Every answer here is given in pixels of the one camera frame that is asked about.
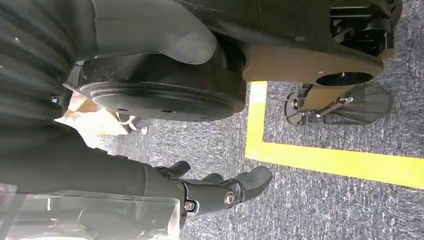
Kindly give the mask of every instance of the metal bolt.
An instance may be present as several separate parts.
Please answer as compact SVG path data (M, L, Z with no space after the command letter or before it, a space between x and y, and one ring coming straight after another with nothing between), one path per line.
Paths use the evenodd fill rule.
M148 132L148 127L147 126L144 126L144 127L142 127L141 128L141 134L143 134L143 135L146 135L147 134L147 132Z
M290 102L290 106L292 106L294 109L298 109L299 103L298 101L295 99L292 102Z
M227 208L231 208L236 203L236 195L234 192L229 191L226 193L224 203Z
M186 211L191 212L191 211L193 211L195 208L196 208L196 204L195 204L194 202L192 202L192 201L186 201L186 202L184 202L184 209L185 209Z

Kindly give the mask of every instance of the robotic foot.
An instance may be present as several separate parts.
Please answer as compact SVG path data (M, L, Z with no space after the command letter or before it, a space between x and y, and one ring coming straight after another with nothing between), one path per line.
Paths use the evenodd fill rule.
M304 109L308 86L288 95L284 103L285 119L296 126L357 125L366 126L385 117L391 109L389 93L370 83L355 86L322 109Z

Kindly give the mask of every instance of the gray carpet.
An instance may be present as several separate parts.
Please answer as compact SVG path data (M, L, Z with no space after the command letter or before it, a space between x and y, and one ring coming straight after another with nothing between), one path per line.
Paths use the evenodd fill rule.
M264 140L424 158L424 0L405 1L396 43L396 56L376 81L394 97L387 118L368 127L292 127L283 121L281 107L293 85L271 83ZM102 142L112 154L154 166L186 160L193 168L191 178L212 172L233 177L263 164L244 157L246 120L247 111L211 123L148 120L147 135L103 137ZM341 133L348 137L340 139ZM190 218L181 239L424 239L423 190L264 165L275 178L260 198L227 212Z

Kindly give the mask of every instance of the black circular pad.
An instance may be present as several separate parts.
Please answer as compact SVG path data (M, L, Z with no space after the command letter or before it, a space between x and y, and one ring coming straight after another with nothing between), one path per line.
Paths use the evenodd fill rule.
M80 74L81 91L113 111L142 118L207 122L246 105L246 82L221 64L189 65L160 54L94 59Z

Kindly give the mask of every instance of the robotic arm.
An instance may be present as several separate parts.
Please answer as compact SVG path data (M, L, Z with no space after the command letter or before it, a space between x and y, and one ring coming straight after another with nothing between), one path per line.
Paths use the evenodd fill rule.
M214 35L171 0L0 0L0 183L16 194L63 190L173 198L181 225L188 213L205 214L257 197L271 172L257 168L225 180L182 179L186 162L152 166L88 148L78 133L54 122L60 96L77 61L161 53L199 65L215 54ZM15 210L21 205L14 205ZM2 216L0 239L14 217Z

